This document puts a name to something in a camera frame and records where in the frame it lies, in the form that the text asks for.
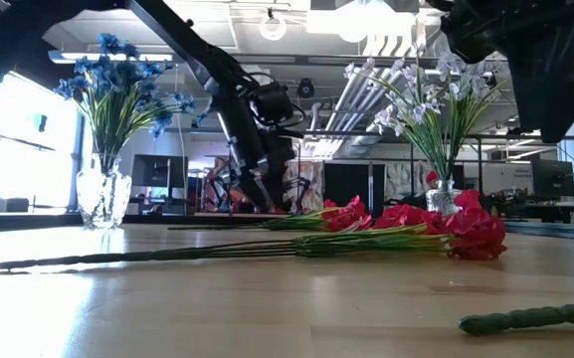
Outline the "white artificial flower bunch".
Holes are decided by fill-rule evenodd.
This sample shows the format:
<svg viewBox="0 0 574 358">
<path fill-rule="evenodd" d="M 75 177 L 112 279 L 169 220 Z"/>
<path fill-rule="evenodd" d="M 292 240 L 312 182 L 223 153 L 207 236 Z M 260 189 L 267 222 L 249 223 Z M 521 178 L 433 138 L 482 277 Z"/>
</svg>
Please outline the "white artificial flower bunch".
<svg viewBox="0 0 574 358">
<path fill-rule="evenodd" d="M 506 62 L 498 60 L 467 64 L 447 53 L 439 57 L 436 70 L 444 85 L 441 103 L 448 110 L 442 125 L 445 158 L 436 165 L 436 171 L 440 180 L 448 181 L 461 146 L 478 118 L 497 100 L 500 86 L 509 77 L 509 68 Z"/>
<path fill-rule="evenodd" d="M 387 99 L 386 106 L 375 114 L 379 131 L 391 129 L 404 137 L 423 153 L 440 180 L 451 178 L 452 163 L 442 124 L 446 81 L 431 79 L 418 60 L 409 63 L 404 58 L 395 60 L 385 75 L 375 71 L 375 60 L 370 58 L 359 68 L 347 66 L 344 76 L 365 80 L 369 90 Z"/>
</svg>

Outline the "colourful patterned backdrop cloth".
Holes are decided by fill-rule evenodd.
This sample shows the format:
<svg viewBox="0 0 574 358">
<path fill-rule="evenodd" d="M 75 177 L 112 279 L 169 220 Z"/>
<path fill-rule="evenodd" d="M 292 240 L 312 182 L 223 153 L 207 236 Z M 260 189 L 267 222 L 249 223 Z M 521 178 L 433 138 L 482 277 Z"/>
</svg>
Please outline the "colourful patterned backdrop cloth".
<svg viewBox="0 0 574 358">
<path fill-rule="evenodd" d="M 270 208 L 271 214 L 307 213 L 323 207 L 321 194 L 321 162 L 290 161 L 283 176 L 285 206 Z M 201 212 L 208 213 L 260 213 L 239 189 L 229 180 L 230 167 L 227 157 L 216 157 L 214 166 L 203 177 Z"/>
</svg>

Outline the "thick green flower stem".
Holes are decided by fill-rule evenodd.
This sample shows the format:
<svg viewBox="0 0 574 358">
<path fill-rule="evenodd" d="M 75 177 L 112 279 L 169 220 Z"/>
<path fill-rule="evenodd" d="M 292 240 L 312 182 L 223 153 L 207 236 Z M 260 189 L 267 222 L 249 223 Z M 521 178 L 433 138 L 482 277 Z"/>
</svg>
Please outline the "thick green flower stem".
<svg viewBox="0 0 574 358">
<path fill-rule="evenodd" d="M 574 304 L 470 315 L 461 318 L 458 327 L 469 335 L 481 336 L 510 329 L 538 328 L 563 323 L 574 324 Z"/>
</svg>

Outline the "black background panel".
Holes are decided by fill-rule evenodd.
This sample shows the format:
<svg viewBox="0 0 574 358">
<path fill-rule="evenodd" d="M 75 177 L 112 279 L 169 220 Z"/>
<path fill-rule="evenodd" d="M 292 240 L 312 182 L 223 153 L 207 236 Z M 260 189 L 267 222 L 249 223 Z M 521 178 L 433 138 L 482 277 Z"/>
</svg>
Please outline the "black background panel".
<svg viewBox="0 0 574 358">
<path fill-rule="evenodd" d="M 324 200 L 346 205 L 356 195 L 367 208 L 377 211 L 384 203 L 383 164 L 333 164 L 323 168 Z"/>
</svg>

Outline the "large clear glass vase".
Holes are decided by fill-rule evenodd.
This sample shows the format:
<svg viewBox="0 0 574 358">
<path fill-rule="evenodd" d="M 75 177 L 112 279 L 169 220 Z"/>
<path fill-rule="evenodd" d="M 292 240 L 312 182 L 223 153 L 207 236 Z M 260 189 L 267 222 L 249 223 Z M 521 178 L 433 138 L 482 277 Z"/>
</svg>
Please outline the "large clear glass vase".
<svg viewBox="0 0 574 358">
<path fill-rule="evenodd" d="M 118 170 L 119 162 L 118 155 L 94 153 L 90 167 L 77 175 L 78 208 L 88 229 L 113 229 L 122 223 L 132 180 Z"/>
</svg>

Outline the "black cluttered desk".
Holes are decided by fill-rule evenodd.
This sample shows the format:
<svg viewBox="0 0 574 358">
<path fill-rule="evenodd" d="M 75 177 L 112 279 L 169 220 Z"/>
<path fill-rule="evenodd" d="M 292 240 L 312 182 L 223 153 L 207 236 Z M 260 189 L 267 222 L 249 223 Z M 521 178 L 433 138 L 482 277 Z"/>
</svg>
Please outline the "black cluttered desk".
<svg viewBox="0 0 574 358">
<path fill-rule="evenodd" d="M 512 221 L 538 219 L 542 223 L 570 224 L 574 215 L 574 203 L 535 202 L 524 193 L 494 192 L 481 195 L 479 201 L 491 214 Z"/>
</svg>

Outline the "black computer monitor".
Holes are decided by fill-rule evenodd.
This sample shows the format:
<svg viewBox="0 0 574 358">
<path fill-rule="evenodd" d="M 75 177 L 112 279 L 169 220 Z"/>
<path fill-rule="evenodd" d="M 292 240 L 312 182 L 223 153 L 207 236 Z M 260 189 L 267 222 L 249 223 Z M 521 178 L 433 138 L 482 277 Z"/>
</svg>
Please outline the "black computer monitor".
<svg viewBox="0 0 574 358">
<path fill-rule="evenodd" d="M 132 185 L 183 188 L 187 159 L 181 156 L 135 154 Z"/>
<path fill-rule="evenodd" d="M 567 161 L 535 160 L 531 162 L 535 196 L 560 198 L 574 196 L 573 166 Z"/>
</svg>

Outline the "black table edge rail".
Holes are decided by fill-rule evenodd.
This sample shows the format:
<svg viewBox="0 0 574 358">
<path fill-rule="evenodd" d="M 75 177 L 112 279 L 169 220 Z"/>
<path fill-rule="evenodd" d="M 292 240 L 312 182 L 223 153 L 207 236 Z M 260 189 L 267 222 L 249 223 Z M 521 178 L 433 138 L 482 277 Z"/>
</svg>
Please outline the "black table edge rail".
<svg viewBox="0 0 574 358">
<path fill-rule="evenodd" d="M 273 219 L 278 216 L 262 215 L 201 215 L 201 216 L 139 216 L 125 215 L 124 224 L 148 224 L 168 226 L 206 226 L 206 225 L 251 225 Z M 83 220 L 78 213 L 69 214 L 34 214 L 34 213 L 0 213 L 0 232 L 46 229 L 56 227 L 81 226 Z M 506 222 L 508 233 L 551 237 L 574 240 L 573 224 Z"/>
</svg>

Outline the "long overhead frame beam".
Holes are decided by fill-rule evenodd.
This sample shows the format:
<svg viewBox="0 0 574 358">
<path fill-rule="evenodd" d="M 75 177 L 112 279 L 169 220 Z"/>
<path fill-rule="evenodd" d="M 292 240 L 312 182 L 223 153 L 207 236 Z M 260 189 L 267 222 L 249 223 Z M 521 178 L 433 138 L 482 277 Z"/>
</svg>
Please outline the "long overhead frame beam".
<svg viewBox="0 0 574 358">
<path fill-rule="evenodd" d="M 324 56 L 324 55 L 271 55 L 271 54 L 230 54 L 241 65 L 275 65 L 275 66 L 322 66 L 322 67 L 346 67 L 351 63 L 364 63 L 368 57 L 364 56 Z M 49 59 L 59 65 L 74 64 L 76 59 L 87 57 L 89 60 L 97 60 L 98 53 L 69 53 L 59 50 L 48 52 Z M 113 61 L 125 60 L 125 55 L 110 55 Z M 176 54 L 141 54 L 141 60 L 162 63 L 185 63 Z M 399 57 L 372 57 L 377 67 L 391 67 L 400 60 Z M 425 69 L 435 69 L 438 58 L 421 57 L 419 66 Z"/>
</svg>

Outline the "small clear glass vase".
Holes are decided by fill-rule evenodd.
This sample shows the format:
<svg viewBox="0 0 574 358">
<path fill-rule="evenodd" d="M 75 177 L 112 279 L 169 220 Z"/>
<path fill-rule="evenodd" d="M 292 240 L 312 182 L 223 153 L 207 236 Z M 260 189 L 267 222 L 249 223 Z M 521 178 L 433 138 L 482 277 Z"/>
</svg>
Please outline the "small clear glass vase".
<svg viewBox="0 0 574 358">
<path fill-rule="evenodd" d="M 458 212 L 461 207 L 455 203 L 455 199 L 462 193 L 455 189 L 453 180 L 438 180 L 438 187 L 430 189 L 426 193 L 427 210 L 429 212 L 439 212 L 443 216 L 448 216 Z"/>
</svg>

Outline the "black metal background rig frame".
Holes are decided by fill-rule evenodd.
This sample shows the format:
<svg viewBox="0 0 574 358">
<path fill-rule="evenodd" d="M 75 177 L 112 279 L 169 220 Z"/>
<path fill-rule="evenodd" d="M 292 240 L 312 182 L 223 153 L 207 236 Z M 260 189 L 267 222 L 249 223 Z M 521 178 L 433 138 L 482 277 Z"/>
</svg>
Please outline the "black metal background rig frame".
<svg viewBox="0 0 574 358">
<path fill-rule="evenodd" d="M 222 129 L 216 127 L 181 127 L 180 129 L 171 127 L 166 129 L 166 132 L 174 133 L 189 133 L 189 134 L 223 134 Z M 387 136 L 394 135 L 393 132 L 384 132 L 380 134 L 377 130 L 375 131 L 335 131 L 335 130 L 296 130 L 293 132 L 293 136 L 299 136 L 304 138 L 339 138 L 346 139 L 349 137 L 367 137 L 373 136 L 377 138 L 385 138 Z M 545 141 L 541 135 L 532 134 L 468 134 L 465 139 L 474 140 L 476 142 L 483 142 L 484 140 L 534 140 L 540 141 L 544 145 L 552 145 L 551 141 Z M 562 140 L 574 141 L 574 135 L 565 136 Z"/>
</svg>

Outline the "round white ceiling lamp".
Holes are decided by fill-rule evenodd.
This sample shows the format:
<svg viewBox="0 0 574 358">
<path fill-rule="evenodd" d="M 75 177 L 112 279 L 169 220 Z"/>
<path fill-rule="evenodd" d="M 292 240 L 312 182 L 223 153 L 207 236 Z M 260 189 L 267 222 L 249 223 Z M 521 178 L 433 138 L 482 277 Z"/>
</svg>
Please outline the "round white ceiling lamp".
<svg viewBox="0 0 574 358">
<path fill-rule="evenodd" d="M 269 8 L 259 23 L 259 31 L 266 40 L 278 41 L 287 32 L 287 21 L 281 14 Z"/>
</svg>

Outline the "bright window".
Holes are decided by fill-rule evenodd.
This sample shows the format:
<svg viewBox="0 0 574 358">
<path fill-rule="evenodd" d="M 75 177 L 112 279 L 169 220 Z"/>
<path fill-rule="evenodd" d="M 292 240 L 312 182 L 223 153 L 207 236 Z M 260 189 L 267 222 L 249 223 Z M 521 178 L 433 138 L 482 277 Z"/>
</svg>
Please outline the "bright window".
<svg viewBox="0 0 574 358">
<path fill-rule="evenodd" d="M 82 119 L 75 104 L 14 72 L 0 83 L 0 199 L 30 210 L 75 203 Z"/>
</svg>

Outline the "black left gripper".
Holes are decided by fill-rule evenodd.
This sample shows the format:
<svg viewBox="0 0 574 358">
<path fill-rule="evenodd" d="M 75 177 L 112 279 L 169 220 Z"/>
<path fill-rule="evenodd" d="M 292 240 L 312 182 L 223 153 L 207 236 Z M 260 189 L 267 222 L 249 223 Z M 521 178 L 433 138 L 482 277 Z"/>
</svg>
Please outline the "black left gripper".
<svg viewBox="0 0 574 358">
<path fill-rule="evenodd" d="M 294 151 L 290 137 L 266 131 L 254 121 L 249 94 L 259 86 L 252 77 L 240 78 L 237 82 L 211 80 L 210 109 L 218 113 L 228 140 L 232 185 L 260 212 L 269 210 L 270 199 L 277 209 L 289 211 L 291 201 L 285 198 L 288 187 L 284 176 L 286 161 L 294 158 Z"/>
</svg>

